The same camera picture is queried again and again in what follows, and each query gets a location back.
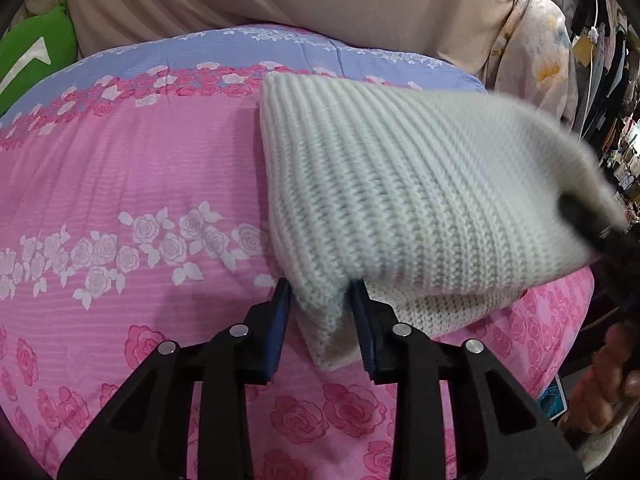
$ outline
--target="ribbed knit texture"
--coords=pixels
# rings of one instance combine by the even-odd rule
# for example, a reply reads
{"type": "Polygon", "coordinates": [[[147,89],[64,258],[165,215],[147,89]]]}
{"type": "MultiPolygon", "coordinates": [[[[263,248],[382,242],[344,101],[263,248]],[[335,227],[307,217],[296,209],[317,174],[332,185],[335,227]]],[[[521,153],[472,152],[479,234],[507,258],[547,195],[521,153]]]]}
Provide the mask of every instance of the ribbed knit texture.
{"type": "Polygon", "coordinates": [[[437,336],[591,261],[561,191],[625,224],[588,148],[511,98],[274,73],[260,114],[274,250],[322,368],[358,355],[350,280],[437,336]]]}

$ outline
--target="green cushion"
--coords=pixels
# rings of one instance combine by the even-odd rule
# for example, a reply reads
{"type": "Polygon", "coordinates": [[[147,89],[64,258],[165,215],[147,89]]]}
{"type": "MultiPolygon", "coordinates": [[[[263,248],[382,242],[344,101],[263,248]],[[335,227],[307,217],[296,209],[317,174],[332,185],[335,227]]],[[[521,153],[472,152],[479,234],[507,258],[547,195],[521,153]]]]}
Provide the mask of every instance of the green cushion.
{"type": "Polygon", "coordinates": [[[66,4],[16,25],[0,40],[0,116],[38,81],[76,60],[66,4]]]}

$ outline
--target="stained white cloth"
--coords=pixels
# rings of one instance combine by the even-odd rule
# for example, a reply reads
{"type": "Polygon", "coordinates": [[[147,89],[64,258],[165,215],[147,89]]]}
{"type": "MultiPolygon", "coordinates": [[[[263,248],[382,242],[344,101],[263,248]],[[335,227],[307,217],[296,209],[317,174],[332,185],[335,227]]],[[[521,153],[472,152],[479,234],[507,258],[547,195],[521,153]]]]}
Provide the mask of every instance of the stained white cloth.
{"type": "Polygon", "coordinates": [[[513,98],[277,73],[262,88],[274,250],[322,368],[358,355],[350,280],[435,336],[590,262],[561,191],[625,225],[590,150],[513,98]]]}

